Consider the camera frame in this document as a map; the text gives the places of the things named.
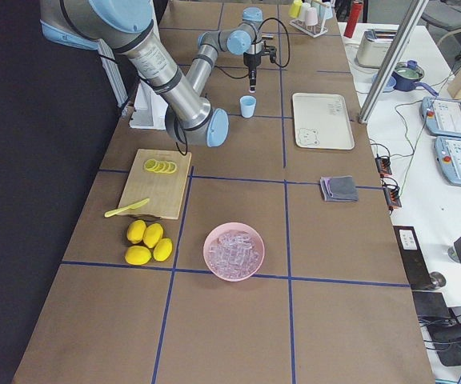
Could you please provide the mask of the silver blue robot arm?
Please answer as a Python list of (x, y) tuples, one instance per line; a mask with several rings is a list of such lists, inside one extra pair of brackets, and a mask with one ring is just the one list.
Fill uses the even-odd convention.
[(168, 105), (166, 131), (179, 144), (221, 146), (228, 135), (227, 112), (202, 96), (218, 55), (242, 55), (250, 85), (266, 53), (261, 36), (263, 12), (243, 11), (232, 30), (217, 30), (198, 39), (198, 54), (184, 74), (154, 33), (154, 11), (149, 1), (42, 1), (42, 33), (50, 41), (95, 50), (104, 41), (126, 56), (148, 86)]

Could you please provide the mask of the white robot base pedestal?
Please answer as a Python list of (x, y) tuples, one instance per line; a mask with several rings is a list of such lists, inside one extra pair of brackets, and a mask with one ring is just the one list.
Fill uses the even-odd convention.
[(134, 100), (130, 127), (135, 129), (165, 130), (168, 104), (143, 80), (139, 82)]

